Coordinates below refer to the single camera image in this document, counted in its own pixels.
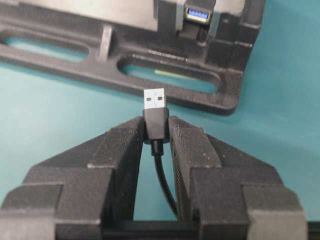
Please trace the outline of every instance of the teal surface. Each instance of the teal surface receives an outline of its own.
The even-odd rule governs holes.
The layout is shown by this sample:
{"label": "teal surface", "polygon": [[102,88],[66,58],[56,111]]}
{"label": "teal surface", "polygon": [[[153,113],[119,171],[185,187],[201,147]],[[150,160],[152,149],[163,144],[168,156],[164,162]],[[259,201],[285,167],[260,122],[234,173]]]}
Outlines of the teal surface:
{"label": "teal surface", "polygon": [[[320,220],[320,1],[267,0],[240,104],[225,117],[169,104],[171,115],[274,165],[310,221]],[[0,201],[29,168],[142,114],[141,97],[0,63]],[[173,190],[166,145],[164,168]],[[136,220],[172,220],[150,148]]]}

